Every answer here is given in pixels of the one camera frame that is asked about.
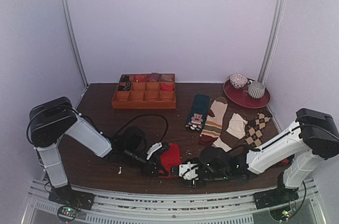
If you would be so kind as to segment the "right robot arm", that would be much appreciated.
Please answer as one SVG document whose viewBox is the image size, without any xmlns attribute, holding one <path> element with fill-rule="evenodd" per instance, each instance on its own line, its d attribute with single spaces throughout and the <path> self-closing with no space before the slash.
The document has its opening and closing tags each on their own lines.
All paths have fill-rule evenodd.
<svg viewBox="0 0 339 224">
<path fill-rule="evenodd" d="M 199 157 L 172 166 L 171 175 L 191 187 L 205 186 L 207 181 L 241 183 L 296 155 L 280 176 L 282 184 L 272 191 L 272 200 L 281 204 L 320 162 L 338 155 L 338 129 L 331 115 L 302 108 L 296 116 L 285 130 L 260 146 L 251 146 L 253 138 L 232 150 L 206 146 Z"/>
</svg>

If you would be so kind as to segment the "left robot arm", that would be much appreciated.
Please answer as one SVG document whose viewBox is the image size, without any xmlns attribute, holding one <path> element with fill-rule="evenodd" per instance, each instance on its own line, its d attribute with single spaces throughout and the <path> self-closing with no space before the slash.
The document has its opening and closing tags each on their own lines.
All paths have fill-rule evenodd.
<svg viewBox="0 0 339 224">
<path fill-rule="evenodd" d="M 29 112 L 26 137 L 36 150 L 51 187 L 56 189 L 56 197 L 65 205 L 76 201 L 75 191 L 68 187 L 59 152 L 59 145 L 65 139 L 72 139 L 108 163 L 130 162 L 146 168 L 151 175 L 168 175 L 160 159 L 170 149 L 168 143 L 160 140 L 148 147 L 144 132 L 128 124 L 108 136 L 89 117 L 78 112 L 67 97 L 33 107 Z"/>
</svg>

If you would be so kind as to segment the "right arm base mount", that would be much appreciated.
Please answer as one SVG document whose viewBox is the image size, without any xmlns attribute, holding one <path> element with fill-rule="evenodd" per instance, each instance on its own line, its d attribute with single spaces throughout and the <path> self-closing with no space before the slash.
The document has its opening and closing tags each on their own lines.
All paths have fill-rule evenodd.
<svg viewBox="0 0 339 224">
<path fill-rule="evenodd" d="M 269 208 L 270 216 L 279 222 L 288 221 L 293 214 L 292 202 L 299 199 L 298 189 L 275 188 L 253 194 L 257 209 Z"/>
</svg>

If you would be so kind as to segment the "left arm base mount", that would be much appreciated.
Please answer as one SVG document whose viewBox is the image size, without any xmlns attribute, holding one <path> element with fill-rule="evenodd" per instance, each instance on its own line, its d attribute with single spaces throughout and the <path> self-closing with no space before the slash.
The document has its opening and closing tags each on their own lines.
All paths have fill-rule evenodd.
<svg viewBox="0 0 339 224">
<path fill-rule="evenodd" d="M 94 202 L 94 194 L 71 190 L 69 195 L 57 195 L 50 191 L 48 200 L 59 203 L 57 217 L 63 222 L 74 221 L 82 210 L 91 210 Z"/>
</svg>

